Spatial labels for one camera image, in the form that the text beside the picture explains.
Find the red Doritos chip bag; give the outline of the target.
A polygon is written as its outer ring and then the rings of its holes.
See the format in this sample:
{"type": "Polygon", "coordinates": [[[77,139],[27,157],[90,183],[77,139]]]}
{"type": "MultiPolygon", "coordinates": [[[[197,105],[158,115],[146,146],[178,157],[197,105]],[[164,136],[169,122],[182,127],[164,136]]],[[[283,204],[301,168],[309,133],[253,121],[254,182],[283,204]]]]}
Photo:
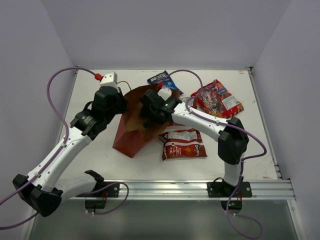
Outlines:
{"type": "Polygon", "coordinates": [[[169,122],[168,123],[168,127],[172,127],[172,126],[180,126],[181,124],[179,124],[179,123],[176,123],[176,122],[169,122]]]}

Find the blue Kettle potato chips bag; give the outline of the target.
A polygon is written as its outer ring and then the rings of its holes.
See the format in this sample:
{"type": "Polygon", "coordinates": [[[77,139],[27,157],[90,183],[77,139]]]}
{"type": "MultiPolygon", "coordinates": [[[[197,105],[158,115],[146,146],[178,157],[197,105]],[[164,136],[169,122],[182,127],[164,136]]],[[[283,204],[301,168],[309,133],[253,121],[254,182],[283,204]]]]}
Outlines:
{"type": "Polygon", "coordinates": [[[165,70],[158,73],[157,75],[147,79],[148,84],[160,84],[162,83],[164,87],[171,90],[179,90],[179,94],[183,95],[184,93],[176,86],[172,78],[169,76],[168,72],[165,70]]]}

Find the red brown paper bag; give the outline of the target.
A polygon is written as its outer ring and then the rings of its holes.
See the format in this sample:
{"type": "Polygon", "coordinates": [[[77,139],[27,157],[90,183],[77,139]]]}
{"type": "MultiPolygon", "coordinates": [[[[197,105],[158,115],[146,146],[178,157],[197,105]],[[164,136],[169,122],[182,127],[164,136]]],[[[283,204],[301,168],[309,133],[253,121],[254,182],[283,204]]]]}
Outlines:
{"type": "MultiPolygon", "coordinates": [[[[147,91],[158,92],[157,84],[139,86],[124,95],[128,111],[123,113],[115,135],[113,148],[122,154],[133,158],[142,148],[158,137],[168,126],[169,122],[151,122],[148,129],[143,124],[148,121],[140,117],[142,103],[139,98],[147,91]]],[[[171,90],[171,97],[178,99],[180,92],[171,90]]]]}

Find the red patterned snack bag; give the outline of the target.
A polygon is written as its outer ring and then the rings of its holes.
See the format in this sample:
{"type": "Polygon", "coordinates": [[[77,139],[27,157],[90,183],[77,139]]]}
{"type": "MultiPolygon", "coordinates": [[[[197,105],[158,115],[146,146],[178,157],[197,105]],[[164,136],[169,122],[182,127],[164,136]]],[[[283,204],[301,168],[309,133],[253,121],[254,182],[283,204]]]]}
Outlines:
{"type": "Polygon", "coordinates": [[[199,97],[193,101],[192,107],[200,107],[205,113],[224,119],[229,119],[244,110],[243,105],[218,79],[204,86],[199,97]]]}

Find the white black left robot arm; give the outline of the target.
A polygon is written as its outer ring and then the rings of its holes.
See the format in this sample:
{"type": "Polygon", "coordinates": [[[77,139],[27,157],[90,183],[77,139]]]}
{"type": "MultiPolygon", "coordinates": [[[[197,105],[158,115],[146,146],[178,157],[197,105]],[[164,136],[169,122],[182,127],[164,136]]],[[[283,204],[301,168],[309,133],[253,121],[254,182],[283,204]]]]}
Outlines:
{"type": "Polygon", "coordinates": [[[127,100],[117,86],[102,86],[94,99],[77,113],[66,134],[40,165],[27,175],[18,174],[12,181],[19,197],[43,217],[51,215],[60,204],[76,196],[99,196],[104,178],[87,170],[77,178],[63,180],[62,173],[115,115],[125,113],[127,100]]]}

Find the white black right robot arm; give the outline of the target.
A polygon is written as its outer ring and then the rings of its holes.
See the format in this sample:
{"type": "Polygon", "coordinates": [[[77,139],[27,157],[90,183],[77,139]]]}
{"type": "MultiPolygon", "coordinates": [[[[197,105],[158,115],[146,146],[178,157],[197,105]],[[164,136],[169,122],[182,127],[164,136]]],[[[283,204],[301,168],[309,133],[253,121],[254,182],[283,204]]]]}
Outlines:
{"type": "Polygon", "coordinates": [[[147,90],[140,98],[141,113],[151,122],[174,122],[194,128],[217,142],[217,154],[224,161],[223,192],[235,196],[240,190],[241,160],[244,158],[248,135],[242,122],[218,118],[188,106],[180,99],[170,96],[163,99],[154,90],[147,90]]]}

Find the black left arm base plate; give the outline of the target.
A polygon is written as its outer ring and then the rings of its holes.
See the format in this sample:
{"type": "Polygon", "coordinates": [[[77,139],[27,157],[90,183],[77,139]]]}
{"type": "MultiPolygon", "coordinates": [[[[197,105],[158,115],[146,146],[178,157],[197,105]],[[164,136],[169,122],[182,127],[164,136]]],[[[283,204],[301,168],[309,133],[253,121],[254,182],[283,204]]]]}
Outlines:
{"type": "Polygon", "coordinates": [[[93,190],[85,191],[77,197],[92,198],[117,198],[119,195],[120,183],[116,181],[97,182],[93,190]]]}

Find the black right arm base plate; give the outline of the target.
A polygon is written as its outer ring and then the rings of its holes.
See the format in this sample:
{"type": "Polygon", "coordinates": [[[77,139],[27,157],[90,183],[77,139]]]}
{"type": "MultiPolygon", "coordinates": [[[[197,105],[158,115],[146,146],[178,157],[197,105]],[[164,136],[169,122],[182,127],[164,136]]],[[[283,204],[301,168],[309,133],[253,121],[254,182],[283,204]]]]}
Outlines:
{"type": "MultiPolygon", "coordinates": [[[[221,177],[206,183],[207,194],[209,198],[229,198],[236,189],[235,186],[229,185],[221,177]]],[[[242,181],[236,190],[234,196],[251,198],[253,196],[251,185],[248,181],[242,181]]]]}

